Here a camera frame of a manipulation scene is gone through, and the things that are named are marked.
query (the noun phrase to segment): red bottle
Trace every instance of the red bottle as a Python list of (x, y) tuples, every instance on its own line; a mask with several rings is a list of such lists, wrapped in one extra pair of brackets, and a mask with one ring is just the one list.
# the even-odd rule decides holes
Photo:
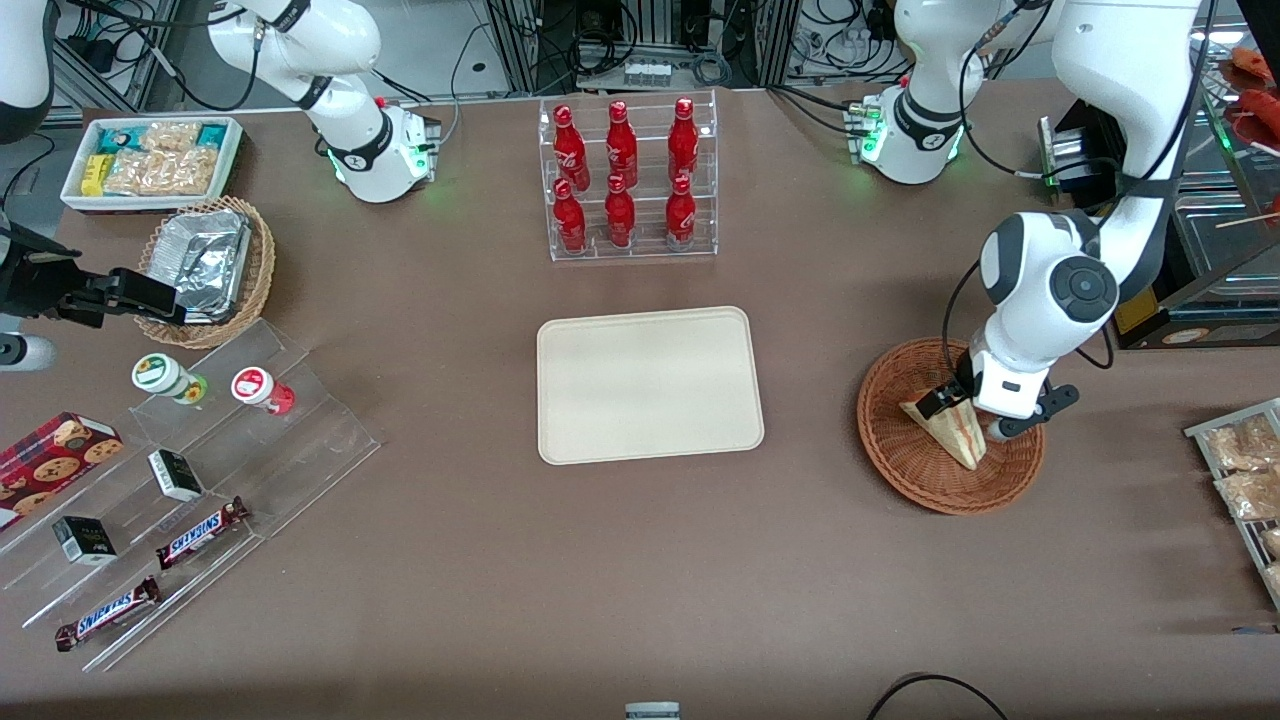
[(694, 177), (698, 169), (698, 127), (694, 126), (694, 101), (676, 100), (676, 122), (667, 136), (667, 174), (671, 182), (681, 174)]
[(640, 182), (640, 159), (636, 151), (636, 131), (627, 120), (627, 104), (609, 102), (609, 135), (604, 138), (609, 150), (609, 173), (622, 176), (627, 187)]
[(604, 199), (604, 214), (609, 218), (609, 242), (614, 247), (631, 247), (631, 237), (636, 229), (636, 202), (627, 192), (622, 176), (609, 176), (609, 196)]
[(577, 192), (586, 192), (591, 186), (591, 173), (586, 169), (586, 143), (573, 127), (573, 111), (568, 105), (557, 105), (552, 115), (556, 118), (556, 164), (561, 177), (568, 178)]
[(667, 247), (684, 252), (694, 243), (694, 213), (698, 204), (689, 195), (689, 176), (677, 176), (667, 199)]
[(573, 197), (573, 187), (564, 178), (556, 178), (556, 204), (552, 205), (552, 214), (556, 215), (556, 229), (561, 236), (564, 252), (581, 255), (586, 252), (586, 215), (582, 214), (582, 205)]

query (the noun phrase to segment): beige tray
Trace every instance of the beige tray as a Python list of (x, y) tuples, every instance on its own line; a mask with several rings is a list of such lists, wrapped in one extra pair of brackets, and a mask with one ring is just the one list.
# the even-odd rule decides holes
[(737, 307), (538, 331), (538, 451), (552, 465), (732, 452), (763, 439), (751, 328)]

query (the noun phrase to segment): wicker basket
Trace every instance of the wicker basket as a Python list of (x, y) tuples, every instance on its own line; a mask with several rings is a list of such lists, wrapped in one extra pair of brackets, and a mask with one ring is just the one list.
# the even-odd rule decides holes
[[(236, 210), (253, 223), (253, 234), (248, 242), (248, 258), (244, 259), (244, 275), (241, 281), (239, 309), (230, 320), (220, 325), (169, 325), (134, 318), (142, 332), (154, 341), (178, 345), (189, 350), (206, 350), (232, 340), (244, 331), (262, 314), (266, 296), (271, 291), (271, 272), (275, 270), (275, 241), (271, 228), (252, 205), (237, 197), (219, 197), (184, 208), (178, 214), (211, 213), (214, 210)], [(151, 233), (151, 242), (142, 250), (138, 272), (146, 273), (151, 264), (160, 227)]]
[[(951, 341), (952, 357), (964, 343)], [(1009, 442), (987, 442), (978, 469), (955, 461), (900, 402), (942, 384), (948, 370), (938, 338), (906, 342), (872, 365), (858, 391), (858, 434), (872, 464), (897, 492), (948, 515), (977, 515), (1011, 503), (1036, 479), (1044, 461), (1044, 425)], [(978, 411), (983, 427), (993, 415)]]

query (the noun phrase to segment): brown table surface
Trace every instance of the brown table surface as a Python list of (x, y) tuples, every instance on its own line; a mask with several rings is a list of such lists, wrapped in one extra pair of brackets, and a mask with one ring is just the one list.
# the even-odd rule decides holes
[[(1280, 637), (1229, 634), (1275, 615), (1181, 429), (1280, 395), (1276, 352), (1068, 357), (1055, 378), (1083, 400), (1029, 492), (989, 516), (922, 510), (856, 439), (859, 380), (937, 334), (988, 231), (1046, 201), (972, 152), (896, 186), (764, 92), (718, 100), (721, 255), (630, 268), (548, 259), (536, 102), (465, 106), (438, 182), (389, 205), (334, 182), (302, 114), (242, 115), (233, 190), (279, 249), (266, 316), (385, 446), (109, 673), (64, 662), (0, 596), (0, 717), (607, 719), (672, 698), (690, 720), (844, 719), (922, 670), (1014, 717), (1275, 717)], [(1069, 104), (993, 82), (973, 117), (1033, 167), (1036, 118)], [(133, 266), (155, 224), (68, 211), (58, 240)], [(977, 284), (957, 334), (991, 310)], [(759, 448), (539, 459), (544, 322), (713, 305), (750, 316)], [(63, 409), (114, 418), (142, 400), (131, 363), (164, 350), (129, 319), (27, 327), (61, 357), (0, 374), (3, 445)], [(882, 717), (943, 710), (986, 716), (916, 687)]]

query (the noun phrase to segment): acrylic bottle rack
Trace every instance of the acrylic bottle rack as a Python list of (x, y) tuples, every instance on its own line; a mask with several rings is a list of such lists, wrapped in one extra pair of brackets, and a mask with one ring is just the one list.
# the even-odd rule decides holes
[[(676, 252), (667, 246), (667, 199), (671, 196), (671, 177), (667, 172), (667, 136), (675, 119), (676, 100), (689, 97), (694, 101), (694, 124), (698, 127), (698, 169), (694, 173), (690, 193), (698, 204), (694, 215), (694, 237), (687, 250)], [(716, 255), (719, 250), (718, 193), (717, 179), (717, 127), (716, 94), (669, 92), (636, 94), (625, 96), (631, 127), (636, 131), (640, 177), (631, 197), (636, 205), (636, 231), (631, 247), (623, 250), (609, 242), (608, 222), (604, 215), (604, 199), (608, 196), (609, 160), (604, 138), (609, 132), (609, 110), (594, 97), (566, 97), (554, 101), (543, 100), (538, 114), (538, 146), (541, 158), (543, 204), (547, 206), (547, 237), (552, 260), (591, 261), (627, 260), (654, 258), (689, 258)], [(556, 231), (556, 217), (552, 205), (556, 196), (552, 183), (559, 177), (556, 164), (556, 123), (552, 110), (557, 105), (568, 105), (573, 110), (573, 124), (586, 143), (586, 167), (591, 173), (591, 184), (585, 192), (577, 193), (582, 211), (586, 214), (586, 252), (570, 255), (561, 243)]]
[[(191, 370), (209, 380), (195, 406), (152, 396), (114, 423), (125, 447), (101, 474), (84, 478), (37, 515), (0, 536), (0, 602), (23, 628), (47, 643), (50, 661), (106, 670), (378, 450), (352, 411), (325, 391), (303, 363), (306, 351), (266, 320), (214, 350)], [(265, 368), (293, 388), (284, 415), (268, 415), (230, 396), (230, 378), (248, 365)], [(147, 455), (180, 452), (204, 487), (195, 502), (160, 493)], [(166, 546), (232, 497), (252, 512), (183, 562), (160, 571)], [(97, 518), (118, 556), (101, 566), (67, 561), (51, 525), (63, 515)], [(74, 623), (155, 575), (163, 602), (128, 615), (63, 655), (60, 625)]]

